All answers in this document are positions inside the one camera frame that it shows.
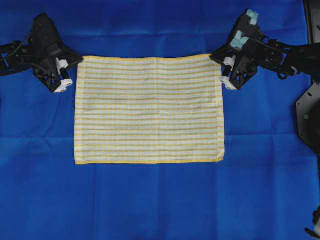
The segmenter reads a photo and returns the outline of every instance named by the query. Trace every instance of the teal component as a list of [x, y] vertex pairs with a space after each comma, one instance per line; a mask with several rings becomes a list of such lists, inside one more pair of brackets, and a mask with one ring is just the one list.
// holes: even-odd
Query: teal component
[[248, 9], [248, 11], [246, 11], [246, 15], [251, 18], [249, 24], [251, 24], [251, 25], [256, 25], [257, 24], [259, 14], [256, 11]]
[[249, 38], [247, 36], [244, 36], [242, 31], [237, 31], [234, 39], [232, 39], [230, 46], [233, 48], [242, 49], [242, 47], [247, 43]]

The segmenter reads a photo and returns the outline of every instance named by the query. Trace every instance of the striped towel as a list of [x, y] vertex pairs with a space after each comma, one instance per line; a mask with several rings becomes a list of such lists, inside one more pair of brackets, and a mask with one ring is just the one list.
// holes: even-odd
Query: striped towel
[[76, 164], [218, 162], [225, 152], [221, 66], [180, 58], [86, 56], [78, 66]]

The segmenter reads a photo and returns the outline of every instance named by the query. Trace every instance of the cable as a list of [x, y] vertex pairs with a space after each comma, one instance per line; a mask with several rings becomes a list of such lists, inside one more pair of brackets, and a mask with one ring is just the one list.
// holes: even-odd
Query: cable
[[1, 59], [0, 59], [0, 62], [1, 62], [1, 61], [4, 61], [4, 60], [7, 60], [8, 58], [10, 58], [10, 57], [12, 57], [13, 55], [15, 55], [16, 52], [18, 52], [18, 50], [26, 43], [26, 41], [28, 41], [28, 39], [32, 36], [32, 34], [34, 34], [34, 32], [35, 32], [36, 30], [38, 30], [38, 29], [39, 29], [38, 27], [36, 27], [35, 29], [33, 29], [33, 30], [29, 33], [29, 35], [25, 38], [25, 40], [22, 41], [22, 42], [20, 43], [20, 45], [19, 45], [12, 53], [10, 53], [9, 55], [1, 58]]
[[309, 58], [312, 58], [312, 56], [297, 56], [297, 55], [293, 55], [293, 54], [290, 54], [290, 53], [283, 52], [282, 50], [279, 50], [279, 49], [277, 49], [277, 48], [275, 48], [275, 47], [269, 46], [269, 45], [267, 45], [267, 44], [265, 44], [265, 43], [263, 43], [263, 42], [261, 42], [261, 41], [259, 41], [259, 40], [253, 39], [253, 38], [249, 38], [249, 40], [254, 41], [254, 42], [256, 42], [256, 43], [259, 43], [259, 44], [261, 44], [262, 46], [265, 46], [266, 48], [272, 49], [272, 50], [277, 51], [277, 52], [279, 52], [279, 53], [287, 54], [288, 56], [291, 56], [291, 57], [301, 58], [301, 59], [309, 59]]

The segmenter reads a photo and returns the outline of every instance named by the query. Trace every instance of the blue cloth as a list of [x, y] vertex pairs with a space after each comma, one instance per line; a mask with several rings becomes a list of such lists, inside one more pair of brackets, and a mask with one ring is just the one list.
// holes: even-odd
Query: blue cloth
[[[307, 43], [300, 0], [64, 0], [0, 2], [0, 44], [47, 12], [83, 55], [190, 56], [224, 44], [246, 8], [270, 38]], [[51, 94], [31, 70], [2, 77], [0, 239], [307, 239], [318, 166], [294, 105], [310, 80], [258, 71], [242, 90], [223, 89], [222, 162], [161, 165], [75, 165], [75, 85]]]

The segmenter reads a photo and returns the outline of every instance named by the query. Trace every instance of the white connector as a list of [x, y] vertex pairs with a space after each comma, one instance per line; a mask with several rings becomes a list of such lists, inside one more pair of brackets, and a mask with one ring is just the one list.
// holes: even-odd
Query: white connector
[[[59, 60], [58, 58], [55, 59], [56, 68], [58, 70], [59, 75], [61, 74], [60, 69], [67, 68], [68, 62], [65, 59]], [[71, 86], [73, 84], [73, 81], [71, 78], [67, 78], [64, 80], [61, 80], [61, 85], [54, 91], [54, 93], [63, 93], [67, 90], [67, 87]]]
[[[232, 58], [231, 57], [226, 57], [223, 61], [223, 64], [225, 66], [230, 66], [231, 67], [231, 71], [234, 69], [234, 65], [235, 65], [235, 61], [236, 61], [236, 56], [234, 55]], [[225, 87], [229, 90], [237, 90], [236, 87], [230, 82], [230, 78], [227, 76], [221, 76], [219, 77], [219, 80], [221, 83], [223, 83], [225, 85]]]

